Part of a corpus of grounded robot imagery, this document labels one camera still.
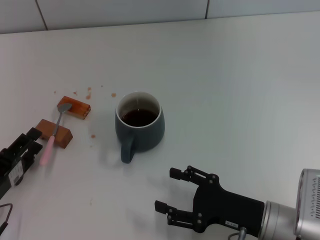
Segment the sticker label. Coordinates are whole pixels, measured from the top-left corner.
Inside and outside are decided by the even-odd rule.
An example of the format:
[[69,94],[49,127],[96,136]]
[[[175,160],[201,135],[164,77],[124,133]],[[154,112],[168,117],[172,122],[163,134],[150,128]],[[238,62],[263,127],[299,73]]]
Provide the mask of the sticker label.
[[233,227],[233,228],[238,228],[238,227],[239,227],[238,224],[233,223],[233,222],[230,222],[230,221],[225,221],[225,224],[226,224],[226,225],[229,225],[229,226],[231,226],[231,227]]
[[9,180],[11,183],[11,187],[14,187],[15,184],[18,182],[18,180],[22,177],[24,174],[24,169],[22,168],[21,161],[18,162],[17,165],[11,170],[9,173]]

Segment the cable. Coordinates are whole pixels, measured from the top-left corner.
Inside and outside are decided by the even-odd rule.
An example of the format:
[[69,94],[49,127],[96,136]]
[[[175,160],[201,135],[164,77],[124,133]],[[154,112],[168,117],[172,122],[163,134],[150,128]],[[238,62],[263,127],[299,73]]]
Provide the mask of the cable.
[[9,210],[9,212],[8,212],[8,215],[6,216],[6,219],[5,219],[5,221],[8,222],[9,217],[10,217],[10,214],[11,214],[11,211],[12,211],[12,208],[13,208],[14,206],[12,205],[12,203],[7,203],[7,204],[0,205],[0,208],[6,207],[6,206],[10,206],[10,210]]
[[233,236],[237,236],[237,235],[239,235],[238,232],[230,234],[230,235],[228,236],[228,240],[231,240],[231,238],[232,238]]
[[6,207],[6,206],[10,206],[10,210],[8,212],[8,215],[6,216],[5,221],[2,223],[2,225],[0,226],[0,235],[3,233],[3,231],[6,229],[6,227],[8,226],[8,220],[12,211],[12,208],[14,207],[12,203],[7,203],[7,204],[3,204],[0,205],[0,208]]

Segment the dark blue mug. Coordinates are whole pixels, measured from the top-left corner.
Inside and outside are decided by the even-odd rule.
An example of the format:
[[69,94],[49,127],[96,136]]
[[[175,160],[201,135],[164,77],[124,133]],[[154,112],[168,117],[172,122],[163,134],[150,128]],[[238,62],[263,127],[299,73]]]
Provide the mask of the dark blue mug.
[[115,132],[121,142],[121,161],[129,164],[137,152],[154,148],[165,134],[158,100],[147,92],[124,96],[115,110]]

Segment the wooden block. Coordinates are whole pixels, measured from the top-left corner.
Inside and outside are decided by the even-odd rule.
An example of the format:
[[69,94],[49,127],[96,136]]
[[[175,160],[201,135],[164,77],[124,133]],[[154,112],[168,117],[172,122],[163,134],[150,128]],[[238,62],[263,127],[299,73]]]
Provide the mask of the wooden block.
[[57,107],[61,104],[72,104],[72,107],[66,112],[72,116],[75,116],[79,119],[85,119],[88,113],[91,111],[91,107],[89,104],[84,102],[75,100],[73,98],[64,96],[60,102],[58,103]]
[[[42,132],[42,135],[40,137],[41,139],[48,140],[51,137],[55,126],[55,123],[42,119],[35,128]],[[59,126],[54,139],[54,144],[65,149],[72,138],[73,136],[68,128]]]

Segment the wall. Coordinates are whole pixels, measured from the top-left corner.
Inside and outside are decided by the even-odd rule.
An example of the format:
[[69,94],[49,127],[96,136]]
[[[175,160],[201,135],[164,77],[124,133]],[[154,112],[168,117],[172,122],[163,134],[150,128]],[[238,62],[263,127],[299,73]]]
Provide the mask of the wall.
[[199,20],[207,5],[208,18],[320,11],[320,0],[1,0],[0,34]]

